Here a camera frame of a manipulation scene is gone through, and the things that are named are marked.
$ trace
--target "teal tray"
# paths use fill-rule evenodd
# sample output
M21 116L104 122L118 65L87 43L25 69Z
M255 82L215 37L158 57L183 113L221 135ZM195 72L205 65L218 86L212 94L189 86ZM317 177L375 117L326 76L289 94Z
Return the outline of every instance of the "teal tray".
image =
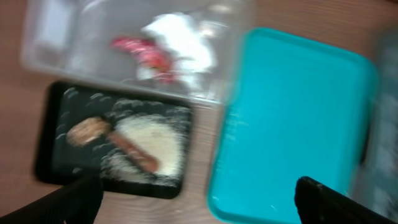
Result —
M273 29L247 35L208 192L232 223L300 223L296 181L345 194L364 146L377 73L352 52Z

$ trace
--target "brown wooden surface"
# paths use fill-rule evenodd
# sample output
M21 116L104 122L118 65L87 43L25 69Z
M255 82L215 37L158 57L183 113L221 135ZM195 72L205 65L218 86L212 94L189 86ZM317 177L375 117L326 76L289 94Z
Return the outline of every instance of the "brown wooden surface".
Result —
M46 87L55 79L19 63L27 2L0 0L0 216L58 186L32 174ZM374 34L398 22L398 4L385 0L258 0L257 25L280 29L372 57ZM218 112L199 110L184 190L175 200L105 193L99 224L217 223L206 207Z

